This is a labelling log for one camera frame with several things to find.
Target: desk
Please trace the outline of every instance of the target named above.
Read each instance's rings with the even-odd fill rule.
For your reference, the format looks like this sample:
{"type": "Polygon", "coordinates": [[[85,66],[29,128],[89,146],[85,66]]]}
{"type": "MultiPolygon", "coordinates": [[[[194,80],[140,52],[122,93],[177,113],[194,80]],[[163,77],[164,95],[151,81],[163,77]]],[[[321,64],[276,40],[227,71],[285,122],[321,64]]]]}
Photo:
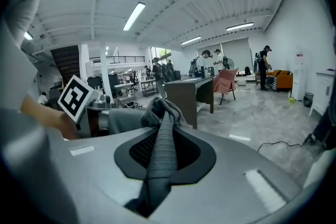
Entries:
{"type": "Polygon", "coordinates": [[[137,100],[135,98],[134,91],[132,92],[132,89],[134,89],[133,83],[115,85],[114,89],[116,90],[115,92],[117,94],[117,99],[118,99],[120,105],[122,105],[123,103],[129,103],[133,100],[137,100]],[[131,94],[133,94],[133,96],[130,96],[130,97],[127,96],[125,98],[120,98],[118,90],[122,90],[122,89],[131,89],[131,94]]]}
{"type": "Polygon", "coordinates": [[[178,80],[165,84],[167,98],[181,109],[187,123],[197,129],[197,101],[210,105],[210,113],[214,113],[213,77],[178,80]]]}
{"type": "Polygon", "coordinates": [[[140,82],[143,97],[148,97],[156,93],[156,86],[154,86],[154,82],[155,82],[155,79],[150,79],[150,80],[145,80],[145,81],[140,82]]]}

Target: concrete floor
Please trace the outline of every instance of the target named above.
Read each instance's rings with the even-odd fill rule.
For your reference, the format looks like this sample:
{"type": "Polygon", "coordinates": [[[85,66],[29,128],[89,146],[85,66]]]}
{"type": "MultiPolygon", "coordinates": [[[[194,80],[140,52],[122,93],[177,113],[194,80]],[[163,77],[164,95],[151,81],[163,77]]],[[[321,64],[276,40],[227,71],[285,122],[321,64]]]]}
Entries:
{"type": "MultiPolygon", "coordinates": [[[[309,119],[309,108],[301,102],[290,103],[288,93],[263,92],[259,88],[252,82],[244,87],[237,86],[237,100],[230,92],[222,105],[219,105],[222,95],[215,93],[214,114],[210,114],[209,105],[201,109],[198,129],[229,139],[234,139],[230,135],[250,138],[250,141],[237,141],[255,150],[265,142],[302,144],[317,125],[319,116],[313,114],[309,119]]],[[[147,106],[153,97],[138,98],[138,102],[147,106]]],[[[281,143],[264,145],[259,152],[303,185],[309,168],[322,149],[318,145],[289,147],[281,143]]]]}

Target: fluorescent light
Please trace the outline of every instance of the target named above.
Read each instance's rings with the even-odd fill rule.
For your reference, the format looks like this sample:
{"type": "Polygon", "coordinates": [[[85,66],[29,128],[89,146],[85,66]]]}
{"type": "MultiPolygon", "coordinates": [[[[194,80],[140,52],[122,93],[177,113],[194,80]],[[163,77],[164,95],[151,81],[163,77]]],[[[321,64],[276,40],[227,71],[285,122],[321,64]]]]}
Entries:
{"type": "Polygon", "coordinates": [[[187,41],[185,41],[185,42],[182,42],[181,45],[187,44],[187,43],[189,43],[189,42],[193,42],[193,41],[198,40],[198,39],[200,39],[200,38],[202,38],[202,37],[201,37],[201,36],[199,36],[199,37],[195,37],[195,38],[193,38],[193,39],[190,39],[190,40],[187,40],[187,41]]]}
{"type": "Polygon", "coordinates": [[[32,40],[33,39],[32,35],[30,33],[28,33],[28,32],[25,32],[25,38],[27,40],[32,40]]]}
{"type": "Polygon", "coordinates": [[[240,29],[240,28],[244,28],[244,27],[249,27],[252,26],[253,23],[247,23],[247,24],[242,24],[242,25],[236,25],[236,26],[232,26],[226,29],[226,31],[231,31],[231,30],[235,30],[235,29],[240,29]]]}
{"type": "Polygon", "coordinates": [[[132,25],[134,24],[136,18],[138,18],[138,16],[140,15],[140,13],[143,11],[143,9],[146,7],[145,4],[139,2],[137,4],[137,6],[135,7],[134,11],[132,12],[130,18],[128,19],[125,27],[124,27],[124,31],[128,31],[130,30],[130,28],[132,27],[132,25]]]}

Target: black cable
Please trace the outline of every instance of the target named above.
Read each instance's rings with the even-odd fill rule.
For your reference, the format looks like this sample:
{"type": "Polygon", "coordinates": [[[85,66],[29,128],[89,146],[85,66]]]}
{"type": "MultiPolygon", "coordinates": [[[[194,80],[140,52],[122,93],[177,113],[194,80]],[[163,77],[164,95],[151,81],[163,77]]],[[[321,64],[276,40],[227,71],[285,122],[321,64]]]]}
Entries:
{"type": "Polygon", "coordinates": [[[261,148],[263,145],[275,145],[275,144],[278,144],[278,143],[285,143],[285,144],[287,144],[288,146],[300,146],[300,147],[302,147],[302,146],[304,145],[304,143],[303,143],[302,145],[300,145],[300,144],[290,145],[290,144],[288,144],[288,143],[285,142],[285,141],[278,141],[278,142],[275,142],[275,143],[268,143],[268,142],[266,142],[266,143],[262,143],[262,144],[260,145],[260,147],[258,148],[257,152],[259,152],[260,148],[261,148]]]}

